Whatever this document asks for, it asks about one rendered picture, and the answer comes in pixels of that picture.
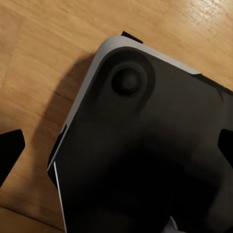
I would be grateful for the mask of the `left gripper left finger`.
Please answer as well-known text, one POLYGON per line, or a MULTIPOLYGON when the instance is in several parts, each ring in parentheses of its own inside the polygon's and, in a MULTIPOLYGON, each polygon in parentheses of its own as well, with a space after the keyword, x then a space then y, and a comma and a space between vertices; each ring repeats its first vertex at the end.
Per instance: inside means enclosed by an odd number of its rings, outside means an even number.
POLYGON ((0 187, 25 149, 21 129, 0 134, 0 187))

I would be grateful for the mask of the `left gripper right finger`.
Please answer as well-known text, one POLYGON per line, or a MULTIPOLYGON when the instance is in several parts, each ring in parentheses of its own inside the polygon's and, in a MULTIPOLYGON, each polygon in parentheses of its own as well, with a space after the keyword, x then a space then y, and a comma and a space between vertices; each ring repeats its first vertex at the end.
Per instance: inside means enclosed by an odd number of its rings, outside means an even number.
POLYGON ((217 146, 233 168, 233 131, 222 129, 217 146))

